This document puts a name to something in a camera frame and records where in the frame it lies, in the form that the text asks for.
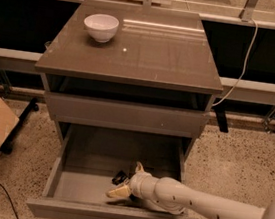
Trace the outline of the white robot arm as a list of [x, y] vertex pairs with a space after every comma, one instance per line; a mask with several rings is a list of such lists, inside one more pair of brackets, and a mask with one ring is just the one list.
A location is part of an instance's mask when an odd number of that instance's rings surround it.
[[275, 219], [275, 200], [266, 208], [261, 208], [210, 195], [189, 188], [171, 177], [156, 178], [145, 172], [140, 162], [136, 163], [131, 179], [106, 192], [106, 195], [109, 198], [133, 195], [147, 199], [169, 213], [179, 214], [185, 207], [207, 219]]

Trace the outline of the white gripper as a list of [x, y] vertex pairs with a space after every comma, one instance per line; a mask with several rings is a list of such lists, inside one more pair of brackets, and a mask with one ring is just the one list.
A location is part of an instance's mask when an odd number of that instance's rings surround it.
[[129, 185], [122, 184], [117, 188], [106, 192], [109, 198], [127, 198], [131, 194], [140, 199], [156, 200], [155, 187], [158, 178], [145, 172], [140, 161], [136, 163], [135, 175], [130, 179]]

